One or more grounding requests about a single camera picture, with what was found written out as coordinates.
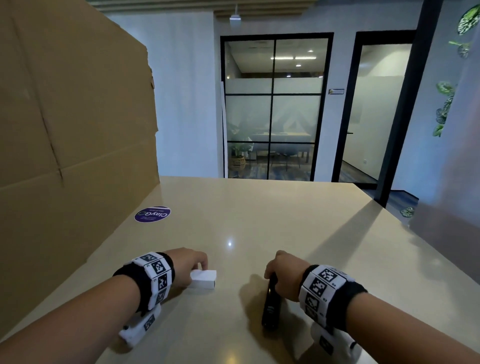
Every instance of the wall plant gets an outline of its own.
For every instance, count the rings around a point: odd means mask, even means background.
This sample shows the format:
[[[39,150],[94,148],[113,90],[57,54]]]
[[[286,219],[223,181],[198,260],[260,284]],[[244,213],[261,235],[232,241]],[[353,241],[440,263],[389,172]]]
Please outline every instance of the wall plant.
[[[480,21],[480,4],[477,4],[467,10],[460,20],[456,28],[457,33],[462,36],[470,29],[475,27]],[[467,58],[468,52],[470,51],[470,43],[460,43],[451,40],[449,44],[458,46],[457,53],[461,58]],[[444,103],[444,106],[440,109],[437,109],[436,121],[437,126],[433,130],[433,136],[441,136],[444,129],[445,122],[447,120],[448,112],[450,110],[450,105],[452,105],[453,98],[455,96],[455,88],[446,81],[441,81],[437,83],[437,90],[442,95],[448,96],[447,100]]]

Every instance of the chair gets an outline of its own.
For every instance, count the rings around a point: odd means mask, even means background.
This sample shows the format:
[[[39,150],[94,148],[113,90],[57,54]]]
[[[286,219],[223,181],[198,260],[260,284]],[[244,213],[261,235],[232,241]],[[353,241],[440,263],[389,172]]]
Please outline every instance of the chair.
[[[300,168],[300,157],[299,157],[299,146],[297,144],[277,144],[275,147],[275,152],[285,157],[286,162],[286,169],[288,170],[288,157],[297,157],[297,161],[299,163]]]

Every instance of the black remote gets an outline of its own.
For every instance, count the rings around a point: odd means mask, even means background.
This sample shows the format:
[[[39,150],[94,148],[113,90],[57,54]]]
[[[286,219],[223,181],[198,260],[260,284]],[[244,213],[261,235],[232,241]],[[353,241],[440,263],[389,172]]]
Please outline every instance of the black remote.
[[[270,276],[268,283],[267,297],[265,299],[264,314],[262,315],[262,326],[274,331],[278,329],[278,322],[280,320],[280,306],[282,303],[281,297],[275,291],[275,285],[278,282],[276,274]]]

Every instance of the hand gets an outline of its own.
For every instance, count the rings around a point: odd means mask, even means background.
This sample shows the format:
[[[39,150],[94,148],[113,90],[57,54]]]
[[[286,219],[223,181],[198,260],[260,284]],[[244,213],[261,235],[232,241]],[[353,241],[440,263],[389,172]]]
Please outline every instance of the hand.
[[[202,270],[208,269],[208,257],[204,252],[198,252],[193,249],[178,248],[164,251],[173,261],[175,268],[174,286],[187,287],[192,282],[190,272],[192,269],[198,269],[198,263]]]
[[[309,266],[310,263],[305,260],[279,250],[275,259],[268,262],[264,278],[270,279],[272,273],[276,273],[278,278],[278,283],[275,285],[276,292],[284,298],[298,302],[300,282]]]

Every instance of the floor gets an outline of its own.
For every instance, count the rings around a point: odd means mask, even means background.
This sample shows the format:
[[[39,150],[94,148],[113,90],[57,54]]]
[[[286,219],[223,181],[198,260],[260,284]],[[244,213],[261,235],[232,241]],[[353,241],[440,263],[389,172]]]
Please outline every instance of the floor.
[[[266,180],[267,179],[267,156],[258,156],[258,160],[247,160],[245,168],[240,171],[229,170],[229,178],[243,178]],[[309,181],[310,173],[312,171],[312,157],[310,155],[307,163],[306,154],[304,157],[288,157],[273,156],[270,158],[270,180],[285,180],[285,181]]]
[[[362,172],[360,169],[355,168],[351,164],[348,164],[344,160],[342,161],[342,167],[340,168],[339,182],[359,182],[359,183],[377,183],[378,181],[370,177],[368,174]]]
[[[371,198],[375,197],[375,190],[362,191],[364,191]],[[413,207],[415,209],[418,203],[418,198],[409,194],[408,192],[391,191],[388,197],[386,210],[390,212],[393,216],[395,216],[397,219],[399,219],[403,224],[408,225],[411,218],[406,218],[405,216],[402,216],[401,211],[408,207]]]

